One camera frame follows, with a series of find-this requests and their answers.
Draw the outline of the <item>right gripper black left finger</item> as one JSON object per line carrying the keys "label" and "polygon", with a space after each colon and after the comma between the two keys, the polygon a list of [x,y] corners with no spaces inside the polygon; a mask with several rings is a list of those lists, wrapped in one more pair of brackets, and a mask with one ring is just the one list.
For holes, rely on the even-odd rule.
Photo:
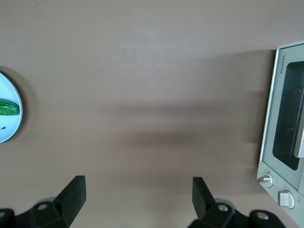
{"label": "right gripper black left finger", "polygon": [[85,176],[75,176],[53,201],[42,201],[30,209],[31,227],[70,227],[86,201],[85,181]]}

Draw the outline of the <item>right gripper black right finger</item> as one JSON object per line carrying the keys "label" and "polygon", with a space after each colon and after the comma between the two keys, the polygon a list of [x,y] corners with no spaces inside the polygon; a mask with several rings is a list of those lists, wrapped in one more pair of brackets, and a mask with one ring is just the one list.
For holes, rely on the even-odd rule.
{"label": "right gripper black right finger", "polygon": [[235,211],[224,201],[215,201],[202,177],[192,182],[192,203],[197,214],[190,228],[231,228]]}

